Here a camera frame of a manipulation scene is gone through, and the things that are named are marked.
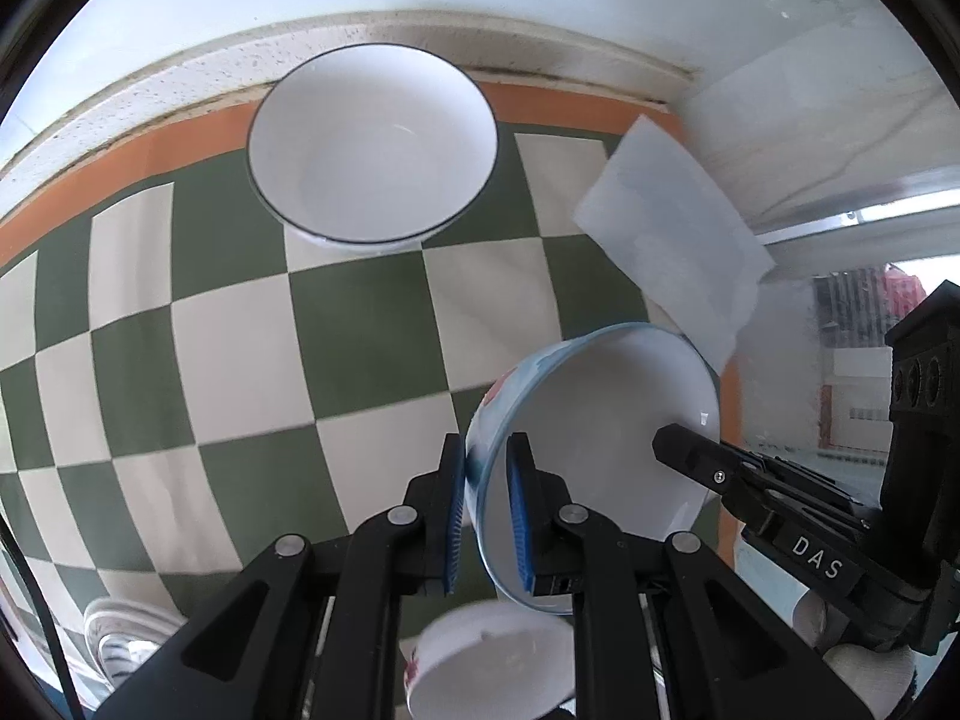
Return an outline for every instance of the white glove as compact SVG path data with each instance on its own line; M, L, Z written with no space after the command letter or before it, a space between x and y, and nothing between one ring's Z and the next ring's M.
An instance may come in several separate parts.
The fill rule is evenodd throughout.
M793 608L793 630L810 647L817 646L827 630L827 604L813 590L806 591ZM875 653L855 644L839 644L827 650L824 662L877 720L886 720L913 682L909 647Z

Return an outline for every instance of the checkered tablecloth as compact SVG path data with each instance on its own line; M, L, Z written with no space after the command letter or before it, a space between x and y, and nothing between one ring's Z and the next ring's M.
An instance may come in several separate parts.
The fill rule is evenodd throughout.
M490 183L422 247L285 230L243 151L155 175L0 271L0 501L68 642L112 595L189 615L282 533L400 502L520 359L646 319L571 220L616 136L501 124ZM493 596L473 538L459 592ZM0 578L37 627L4 555Z

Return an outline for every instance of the white bowl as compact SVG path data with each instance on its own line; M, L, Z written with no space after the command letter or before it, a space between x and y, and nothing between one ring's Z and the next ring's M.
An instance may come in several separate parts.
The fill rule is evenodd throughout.
M535 720L573 693L573 628L511 601L438 617L404 672L415 720Z
M267 207L308 240L390 250L443 229L479 194L496 159L496 121L448 61L362 44L280 79L247 146Z
M537 610L571 610L569 595L523 588L504 457L510 433L527 433L536 467L560 474L574 502L663 541L693 525L707 496L654 455L656 431L672 422L717 440L716 390L687 341L644 322L551 346L497 381L467 431L466 498L497 589Z

